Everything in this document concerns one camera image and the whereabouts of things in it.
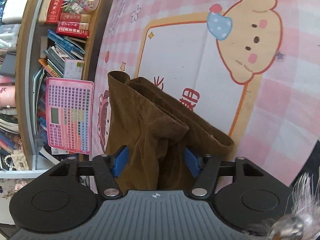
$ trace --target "gray rubber base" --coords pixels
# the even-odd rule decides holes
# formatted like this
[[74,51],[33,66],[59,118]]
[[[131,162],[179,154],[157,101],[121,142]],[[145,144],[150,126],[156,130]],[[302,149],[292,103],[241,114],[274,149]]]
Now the gray rubber base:
[[247,240],[221,222],[209,204],[183,191],[129,191],[105,201],[85,224],[43,235],[20,229],[11,240]]

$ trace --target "chinese character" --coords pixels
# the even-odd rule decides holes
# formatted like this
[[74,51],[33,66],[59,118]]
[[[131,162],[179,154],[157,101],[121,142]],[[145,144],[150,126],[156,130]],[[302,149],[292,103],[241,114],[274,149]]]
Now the chinese character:
[[186,98],[186,99],[194,102],[194,103],[197,103],[198,100],[199,100],[199,98],[200,98],[200,94],[199,94],[197,91],[195,91],[195,90],[193,90],[193,89],[191,89],[191,88],[186,88],[186,89],[183,91],[182,96],[183,96],[184,98]]
[[187,101],[183,98],[180,98],[179,101],[193,112],[193,108],[196,106],[196,104],[193,105],[189,101]]
[[183,98],[180,98],[179,101],[185,105],[188,109],[190,109],[191,111],[193,111],[193,108],[196,106],[196,103],[198,102],[199,98],[200,98],[200,94],[191,89],[191,88],[186,88],[184,89],[184,91],[182,92],[182,97],[188,99],[185,100]]

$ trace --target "pink cup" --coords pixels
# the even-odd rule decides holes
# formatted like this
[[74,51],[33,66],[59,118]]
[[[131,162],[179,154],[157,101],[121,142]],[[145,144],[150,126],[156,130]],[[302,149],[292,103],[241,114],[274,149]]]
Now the pink cup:
[[15,86],[0,86],[0,107],[16,107]]

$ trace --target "red book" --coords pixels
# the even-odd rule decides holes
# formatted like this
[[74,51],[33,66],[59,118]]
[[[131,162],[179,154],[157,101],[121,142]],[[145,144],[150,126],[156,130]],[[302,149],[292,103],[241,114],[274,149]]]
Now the red book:
[[89,30],[89,23],[59,22],[58,28],[61,26],[72,28],[72,29],[77,29],[77,30]]
[[47,21],[46,21],[47,24],[58,23],[60,14],[61,14],[62,2],[63,2],[62,0],[51,0],[48,8]]
[[71,37],[78,37],[78,38],[88,38],[89,31],[88,30],[79,30],[72,27],[65,27],[65,26],[58,26],[56,30],[57,34],[71,36]]
[[89,23],[90,19],[90,14],[61,13],[60,16],[60,21],[62,22]]

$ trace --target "orange book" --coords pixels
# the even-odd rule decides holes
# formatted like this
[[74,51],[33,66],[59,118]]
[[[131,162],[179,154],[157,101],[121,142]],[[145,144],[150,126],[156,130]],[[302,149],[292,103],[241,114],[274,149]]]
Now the orange book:
[[61,76],[50,66],[44,58],[38,60],[48,74],[52,77],[61,78]]

